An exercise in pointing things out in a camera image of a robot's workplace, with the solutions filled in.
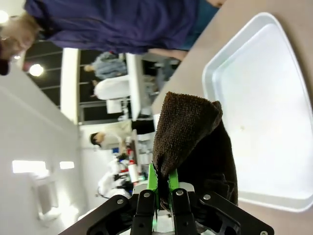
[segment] woman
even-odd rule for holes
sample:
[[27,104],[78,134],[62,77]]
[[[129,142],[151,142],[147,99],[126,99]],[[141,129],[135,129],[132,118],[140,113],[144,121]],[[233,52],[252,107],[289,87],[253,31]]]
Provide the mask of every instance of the woman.
[[102,149],[112,149],[119,143],[119,152],[126,149],[126,138],[136,130],[138,135],[144,135],[155,131],[153,120],[120,121],[105,124],[102,131],[90,135],[90,143],[98,145]]

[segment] table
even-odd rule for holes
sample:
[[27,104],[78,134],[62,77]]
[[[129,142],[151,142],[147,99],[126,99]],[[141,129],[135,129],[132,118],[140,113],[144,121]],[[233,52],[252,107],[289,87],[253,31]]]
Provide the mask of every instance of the table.
[[126,54],[128,79],[131,94],[132,119],[136,121],[143,107],[148,105],[148,97],[145,91],[142,57]]
[[[168,91],[203,97],[204,66],[256,14],[273,14],[284,28],[299,61],[312,98],[313,90],[313,1],[228,0],[200,36],[171,80],[152,105],[159,114]],[[270,224],[277,235],[311,235],[313,209],[289,213],[240,203],[240,207]]]

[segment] black ceiling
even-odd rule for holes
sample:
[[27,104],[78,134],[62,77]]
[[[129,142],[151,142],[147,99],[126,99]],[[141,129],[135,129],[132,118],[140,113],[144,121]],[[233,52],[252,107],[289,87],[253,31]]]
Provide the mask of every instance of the black ceiling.
[[[33,64],[40,64],[45,72],[34,77],[27,75],[57,106],[60,105],[60,84],[63,49],[51,42],[36,42],[25,55],[24,69],[27,70]],[[90,97],[88,83],[93,77],[93,72],[85,72],[84,65],[92,63],[100,54],[98,51],[83,50],[80,59],[80,102],[95,101],[97,98]]]

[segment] cap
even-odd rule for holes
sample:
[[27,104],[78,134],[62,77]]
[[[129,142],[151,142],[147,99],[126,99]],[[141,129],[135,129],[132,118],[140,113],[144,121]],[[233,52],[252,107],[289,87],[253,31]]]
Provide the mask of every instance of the cap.
[[[0,55],[2,52],[2,44],[0,43]],[[0,59],[0,74],[5,76],[9,73],[9,61]]]

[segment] blue shirt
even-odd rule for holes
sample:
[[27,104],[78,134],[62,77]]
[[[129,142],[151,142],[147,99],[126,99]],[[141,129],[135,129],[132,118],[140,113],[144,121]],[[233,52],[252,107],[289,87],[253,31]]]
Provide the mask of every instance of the blue shirt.
[[102,80],[127,74],[125,62],[109,52],[99,55],[92,63],[92,66],[94,67],[95,75]]
[[49,29],[45,38],[60,47],[142,54],[151,48],[179,48],[196,21],[198,4],[199,0],[26,0],[24,8]]

